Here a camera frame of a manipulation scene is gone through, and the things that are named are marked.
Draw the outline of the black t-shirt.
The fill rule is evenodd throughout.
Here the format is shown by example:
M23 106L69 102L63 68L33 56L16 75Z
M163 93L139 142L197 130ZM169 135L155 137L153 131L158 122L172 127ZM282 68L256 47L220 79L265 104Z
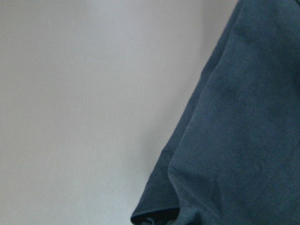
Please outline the black t-shirt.
M299 1L237 2L131 222L299 224Z

